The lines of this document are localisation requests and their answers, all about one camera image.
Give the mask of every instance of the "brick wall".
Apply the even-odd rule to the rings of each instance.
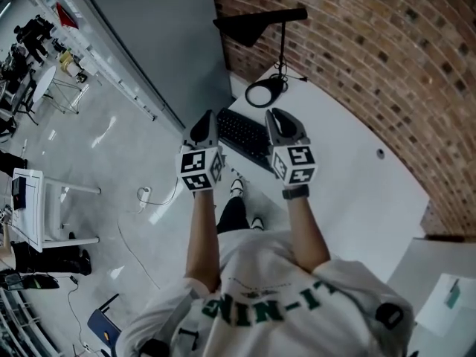
[[[286,26],[288,64],[362,120],[431,197],[429,234],[476,236],[475,0],[215,0],[219,16],[305,6]],[[254,81],[280,26],[253,48],[223,37],[228,68]]]

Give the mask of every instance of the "black keyboard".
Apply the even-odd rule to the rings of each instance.
[[[229,109],[216,116],[220,140],[240,155],[273,172],[268,161],[269,141],[266,127]]]

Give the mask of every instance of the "hand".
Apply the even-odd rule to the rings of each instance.
[[[5,210],[3,220],[2,220],[3,223],[4,224],[8,223],[10,221],[11,217],[12,217],[11,214]]]

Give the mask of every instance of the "white desk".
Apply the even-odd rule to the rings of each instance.
[[[69,189],[100,194],[101,190],[99,188],[84,187],[69,184],[68,182],[61,182],[52,178],[49,179],[48,177],[44,177],[43,172],[39,170],[22,170],[15,168],[13,171],[13,180],[20,176],[27,179],[26,208],[13,212],[12,229],[28,242],[31,247],[41,253],[43,248],[86,245],[99,242],[98,237],[69,239],[64,241],[45,240],[45,200],[47,186],[52,189],[49,195],[51,198],[48,207],[52,230],[55,231],[55,234],[58,234],[62,229],[60,220],[60,196],[62,188],[68,187]]]
[[[38,106],[37,102],[39,102],[43,97],[47,97],[50,99],[51,105],[55,108],[60,110],[63,114],[66,113],[66,111],[73,112],[74,114],[79,114],[77,109],[75,109],[72,105],[70,100],[66,97],[65,93],[63,93],[60,89],[60,86],[66,87],[69,89],[75,89],[81,92],[81,89],[75,85],[72,85],[70,83],[67,83],[62,80],[58,80],[54,76],[56,75],[57,72],[57,67],[56,66],[51,66],[45,73],[41,76],[39,79],[38,83],[36,84],[35,92],[33,93],[33,104],[36,104],[36,107]],[[56,99],[53,98],[52,95],[46,94],[49,92],[49,88],[51,85],[56,86],[60,94],[64,97],[66,102],[68,102],[67,106],[60,105]]]
[[[274,72],[271,68],[262,77]],[[288,74],[300,77],[291,69]],[[332,253],[363,262],[386,282],[413,237],[422,235],[428,195],[390,149],[326,92],[311,82],[289,78],[288,84],[268,109],[294,115],[311,139],[318,174],[309,202],[324,238]],[[266,109],[255,109],[244,96],[230,109],[265,124]],[[270,172],[222,146],[229,165],[287,210],[282,185]]]

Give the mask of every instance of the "desk lamp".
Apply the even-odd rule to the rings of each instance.
[[[295,20],[307,19],[306,8],[275,10],[272,12],[252,13],[246,15],[222,17],[215,19],[213,23],[221,32],[231,37],[240,44],[250,48],[261,37],[270,24],[281,23],[281,51],[277,66],[277,74],[271,75],[265,80],[259,80],[251,84],[245,92],[246,100],[253,107],[265,108],[270,106],[282,92],[287,90],[286,75],[283,74],[284,37],[286,35],[286,23]],[[269,101],[264,104],[251,102],[249,92],[255,87],[267,89],[271,95]]]

